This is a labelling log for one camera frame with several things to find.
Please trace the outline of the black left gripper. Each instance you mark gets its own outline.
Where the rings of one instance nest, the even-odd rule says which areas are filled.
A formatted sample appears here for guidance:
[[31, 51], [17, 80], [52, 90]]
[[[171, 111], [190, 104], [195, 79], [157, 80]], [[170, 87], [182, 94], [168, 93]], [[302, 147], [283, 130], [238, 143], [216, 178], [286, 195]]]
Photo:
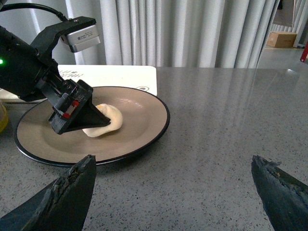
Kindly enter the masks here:
[[111, 124], [111, 119], [92, 103], [93, 87], [83, 80], [64, 80], [58, 73], [48, 71], [38, 80], [36, 88], [53, 106], [49, 123], [57, 134]]

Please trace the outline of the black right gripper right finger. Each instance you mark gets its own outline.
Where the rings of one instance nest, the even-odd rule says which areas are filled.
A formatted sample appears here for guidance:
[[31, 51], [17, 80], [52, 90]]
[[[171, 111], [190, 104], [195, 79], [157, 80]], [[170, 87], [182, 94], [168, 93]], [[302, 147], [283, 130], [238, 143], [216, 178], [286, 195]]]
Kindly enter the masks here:
[[308, 229], [308, 186], [278, 167], [254, 155], [251, 173], [263, 208], [276, 231]]

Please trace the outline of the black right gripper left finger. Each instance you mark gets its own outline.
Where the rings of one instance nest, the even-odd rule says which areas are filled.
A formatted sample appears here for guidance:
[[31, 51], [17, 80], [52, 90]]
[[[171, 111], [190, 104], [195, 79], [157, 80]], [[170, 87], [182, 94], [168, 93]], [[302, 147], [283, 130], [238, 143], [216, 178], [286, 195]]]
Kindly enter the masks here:
[[96, 160], [88, 155], [0, 219], [2, 231], [80, 231], [90, 206]]

